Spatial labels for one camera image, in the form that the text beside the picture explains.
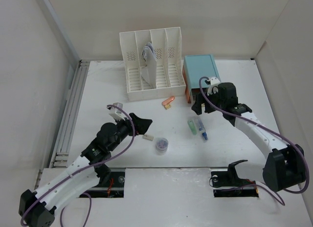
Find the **beige rectangular eraser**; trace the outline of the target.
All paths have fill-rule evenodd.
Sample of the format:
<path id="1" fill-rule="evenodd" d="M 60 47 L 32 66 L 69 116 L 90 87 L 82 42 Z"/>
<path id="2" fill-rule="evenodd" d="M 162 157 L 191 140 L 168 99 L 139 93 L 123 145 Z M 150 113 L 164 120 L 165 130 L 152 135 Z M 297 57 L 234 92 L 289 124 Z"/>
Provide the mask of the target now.
<path id="1" fill-rule="evenodd" d="M 154 137 L 152 135 L 148 135 L 148 134 L 144 134 L 142 136 L 143 139 L 149 140 L 149 141 L 153 141 Z"/>

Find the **clear round pin container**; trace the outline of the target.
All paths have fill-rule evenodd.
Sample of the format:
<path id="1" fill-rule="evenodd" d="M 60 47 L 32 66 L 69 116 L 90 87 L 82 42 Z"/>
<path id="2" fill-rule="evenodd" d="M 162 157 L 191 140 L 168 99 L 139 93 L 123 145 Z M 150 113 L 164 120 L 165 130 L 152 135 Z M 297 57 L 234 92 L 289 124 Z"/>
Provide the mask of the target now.
<path id="1" fill-rule="evenodd" d="M 167 152 L 169 142 L 166 138 L 158 137 L 156 139 L 155 148 L 158 155 L 163 155 Z"/>

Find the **teal orange drawer box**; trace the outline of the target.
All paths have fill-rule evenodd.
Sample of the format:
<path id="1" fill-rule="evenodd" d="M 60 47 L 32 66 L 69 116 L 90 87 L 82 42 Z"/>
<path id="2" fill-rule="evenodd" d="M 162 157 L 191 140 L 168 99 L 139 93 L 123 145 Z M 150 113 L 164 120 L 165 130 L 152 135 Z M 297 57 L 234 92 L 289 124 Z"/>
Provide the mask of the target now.
<path id="1" fill-rule="evenodd" d="M 185 96 L 187 103 L 193 104 L 199 89 L 201 77 L 216 77 L 220 75 L 213 54 L 186 55 L 183 60 L 182 74 L 186 83 Z"/>

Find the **white spiral bound manual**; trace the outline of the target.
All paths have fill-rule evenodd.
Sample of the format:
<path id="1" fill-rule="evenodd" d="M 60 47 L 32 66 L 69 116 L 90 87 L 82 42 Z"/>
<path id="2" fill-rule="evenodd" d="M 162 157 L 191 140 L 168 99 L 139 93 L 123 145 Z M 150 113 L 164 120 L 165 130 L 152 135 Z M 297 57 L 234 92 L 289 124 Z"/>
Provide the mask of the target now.
<path id="1" fill-rule="evenodd" d="M 157 88 L 157 55 L 151 42 L 148 42 L 141 53 L 141 56 L 145 62 L 145 67 L 140 71 L 143 79 L 153 89 Z"/>

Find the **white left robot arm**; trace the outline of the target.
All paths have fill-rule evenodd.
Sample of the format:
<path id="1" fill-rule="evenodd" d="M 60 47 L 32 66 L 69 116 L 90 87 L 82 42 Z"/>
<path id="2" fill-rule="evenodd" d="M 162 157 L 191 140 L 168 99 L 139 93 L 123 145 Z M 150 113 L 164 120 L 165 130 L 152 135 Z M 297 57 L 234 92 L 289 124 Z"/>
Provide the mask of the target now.
<path id="1" fill-rule="evenodd" d="M 34 191 L 21 194 L 19 215 L 23 227 L 49 227 L 56 214 L 88 189 L 109 182 L 111 169 L 106 165 L 114 159 L 111 152 L 128 136 L 144 135 L 151 119 L 134 113 L 105 123 L 95 139 L 59 176 Z"/>

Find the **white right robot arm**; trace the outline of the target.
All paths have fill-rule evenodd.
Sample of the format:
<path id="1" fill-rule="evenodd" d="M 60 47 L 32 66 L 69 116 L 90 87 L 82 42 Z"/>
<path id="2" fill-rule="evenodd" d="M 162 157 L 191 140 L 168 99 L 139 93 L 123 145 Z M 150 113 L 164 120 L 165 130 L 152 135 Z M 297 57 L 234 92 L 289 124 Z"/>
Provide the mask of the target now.
<path id="1" fill-rule="evenodd" d="M 244 180 L 253 180 L 274 192 L 304 193 L 309 187 L 310 172 L 302 147 L 264 126 L 248 105 L 239 103 L 233 83 L 202 77 L 199 84 L 206 86 L 200 87 L 192 110 L 197 115 L 221 112 L 225 120 L 253 142 L 266 160 L 262 165 L 246 159 L 230 163 L 225 172 L 213 173 L 217 186 L 239 187 Z"/>

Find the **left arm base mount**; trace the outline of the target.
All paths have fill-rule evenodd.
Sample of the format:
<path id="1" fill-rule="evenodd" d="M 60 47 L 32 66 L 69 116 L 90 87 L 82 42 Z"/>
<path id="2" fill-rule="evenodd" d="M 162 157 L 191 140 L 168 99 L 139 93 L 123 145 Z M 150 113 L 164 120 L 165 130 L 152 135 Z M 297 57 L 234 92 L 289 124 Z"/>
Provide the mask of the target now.
<path id="1" fill-rule="evenodd" d="M 123 198 L 125 176 L 125 168 L 111 168 L 111 174 L 106 183 L 98 184 L 85 191 L 85 193 L 92 198 Z"/>

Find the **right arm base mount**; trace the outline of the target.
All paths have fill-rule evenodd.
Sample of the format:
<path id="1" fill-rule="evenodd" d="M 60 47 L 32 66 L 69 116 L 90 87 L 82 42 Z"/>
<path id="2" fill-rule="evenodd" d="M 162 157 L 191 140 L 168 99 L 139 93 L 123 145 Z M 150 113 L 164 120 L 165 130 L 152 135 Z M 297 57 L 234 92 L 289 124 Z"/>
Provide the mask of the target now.
<path id="1" fill-rule="evenodd" d="M 209 185 L 213 188 L 215 198 L 259 197 L 257 187 L 249 186 L 243 188 L 243 186 L 256 184 L 256 182 L 239 178 L 235 170 L 236 165 L 246 161 L 246 159 L 242 159 L 230 163 L 228 167 L 210 170 L 211 178 Z"/>

